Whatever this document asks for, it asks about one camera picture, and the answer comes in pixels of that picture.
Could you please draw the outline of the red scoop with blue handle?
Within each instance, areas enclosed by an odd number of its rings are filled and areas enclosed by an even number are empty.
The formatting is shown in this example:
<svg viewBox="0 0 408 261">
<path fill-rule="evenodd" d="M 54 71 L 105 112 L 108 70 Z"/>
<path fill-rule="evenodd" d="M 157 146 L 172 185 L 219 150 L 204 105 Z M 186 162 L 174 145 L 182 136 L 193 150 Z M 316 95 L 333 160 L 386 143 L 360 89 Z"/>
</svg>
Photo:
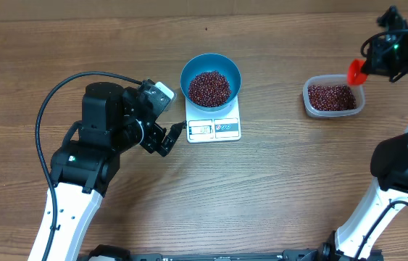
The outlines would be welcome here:
<svg viewBox="0 0 408 261">
<path fill-rule="evenodd" d="M 349 65 L 347 72 L 347 83 L 350 86 L 359 86 L 367 80 L 368 74 L 362 72 L 365 61 L 363 59 L 354 59 Z"/>
</svg>

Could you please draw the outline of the red beans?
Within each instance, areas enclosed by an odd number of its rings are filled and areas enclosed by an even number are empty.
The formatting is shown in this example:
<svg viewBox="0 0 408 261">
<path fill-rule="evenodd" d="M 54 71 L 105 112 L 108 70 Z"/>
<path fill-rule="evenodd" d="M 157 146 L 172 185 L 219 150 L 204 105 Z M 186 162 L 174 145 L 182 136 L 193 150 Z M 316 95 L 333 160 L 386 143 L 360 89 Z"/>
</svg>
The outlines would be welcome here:
<svg viewBox="0 0 408 261">
<path fill-rule="evenodd" d="M 189 99 L 202 107 L 219 107 L 226 103 L 232 91 L 227 78 L 218 71 L 197 75 L 188 87 Z"/>
</svg>

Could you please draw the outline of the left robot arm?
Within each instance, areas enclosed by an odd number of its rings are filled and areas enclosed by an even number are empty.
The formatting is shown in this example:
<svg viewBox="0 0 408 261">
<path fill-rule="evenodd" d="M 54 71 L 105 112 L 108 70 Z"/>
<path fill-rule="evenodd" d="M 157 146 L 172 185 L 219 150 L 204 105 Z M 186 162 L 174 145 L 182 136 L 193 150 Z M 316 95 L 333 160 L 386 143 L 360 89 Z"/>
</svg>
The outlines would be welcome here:
<svg viewBox="0 0 408 261">
<path fill-rule="evenodd" d="M 120 169 L 120 155 L 141 145 L 167 156 L 185 128 L 156 120 L 175 92 L 145 80 L 137 88 L 98 82 L 86 86 L 82 118 L 72 124 L 51 158 L 45 214 L 30 260 L 76 260 L 86 231 Z"/>
</svg>

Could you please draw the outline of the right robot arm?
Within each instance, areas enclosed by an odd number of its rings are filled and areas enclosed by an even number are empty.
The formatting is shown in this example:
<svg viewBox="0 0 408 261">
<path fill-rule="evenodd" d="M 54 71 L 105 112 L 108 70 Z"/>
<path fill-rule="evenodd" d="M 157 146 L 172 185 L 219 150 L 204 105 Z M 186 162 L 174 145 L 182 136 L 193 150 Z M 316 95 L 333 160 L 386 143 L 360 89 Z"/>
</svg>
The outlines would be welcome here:
<svg viewBox="0 0 408 261">
<path fill-rule="evenodd" d="M 350 86 L 364 83 L 368 75 L 385 76 L 392 83 L 408 75 L 406 20 L 391 6 L 377 23 L 384 31 L 362 44 L 363 58 L 349 66 Z M 318 250 L 306 254 L 306 260 L 383 259 L 372 246 L 399 211 L 408 207 L 408 126 L 403 134 L 377 145 L 370 172 L 370 187 L 351 217 Z"/>
</svg>

